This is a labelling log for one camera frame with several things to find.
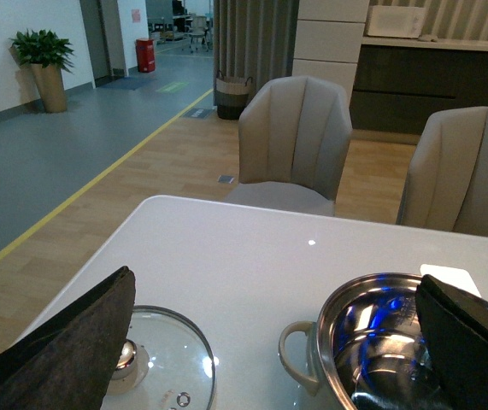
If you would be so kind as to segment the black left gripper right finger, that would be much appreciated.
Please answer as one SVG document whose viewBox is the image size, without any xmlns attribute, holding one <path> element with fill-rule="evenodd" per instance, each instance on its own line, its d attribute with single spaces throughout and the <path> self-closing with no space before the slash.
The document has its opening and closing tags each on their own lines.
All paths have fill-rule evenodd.
<svg viewBox="0 0 488 410">
<path fill-rule="evenodd" d="M 415 292 L 422 334 L 454 409 L 488 409 L 488 301 L 426 275 Z"/>
</svg>

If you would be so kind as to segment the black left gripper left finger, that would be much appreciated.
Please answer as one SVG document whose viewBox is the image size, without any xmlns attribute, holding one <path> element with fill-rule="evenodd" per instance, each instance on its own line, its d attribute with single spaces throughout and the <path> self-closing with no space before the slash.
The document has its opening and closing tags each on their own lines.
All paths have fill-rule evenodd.
<svg viewBox="0 0 488 410">
<path fill-rule="evenodd" d="M 119 268 L 0 354 L 0 409 L 98 409 L 132 317 L 135 276 Z"/>
</svg>

